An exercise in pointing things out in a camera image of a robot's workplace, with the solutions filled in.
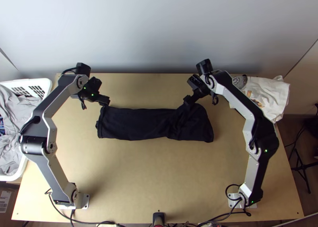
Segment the wooden table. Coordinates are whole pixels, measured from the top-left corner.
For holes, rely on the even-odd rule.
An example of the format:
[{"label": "wooden table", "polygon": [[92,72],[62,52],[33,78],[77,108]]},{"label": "wooden table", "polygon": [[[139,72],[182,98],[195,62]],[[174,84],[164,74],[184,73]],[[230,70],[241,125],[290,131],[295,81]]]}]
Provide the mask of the wooden table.
[{"label": "wooden table", "polygon": [[[103,82],[100,92],[111,105],[126,108],[177,108],[191,95],[190,74],[92,74]],[[167,222],[203,222],[229,212],[225,188],[244,180],[248,154],[244,118],[219,98],[198,101],[212,124],[215,141],[142,141],[99,139],[95,129],[100,106],[68,99],[53,120],[58,127],[57,157],[70,182],[91,195],[89,208],[77,210],[82,221],[150,223],[152,214],[165,212]],[[270,159],[263,199],[251,217],[232,215],[230,221],[265,221],[303,217],[301,203],[281,141]],[[51,206],[49,188],[37,166],[28,162],[12,219],[68,222]]]}]

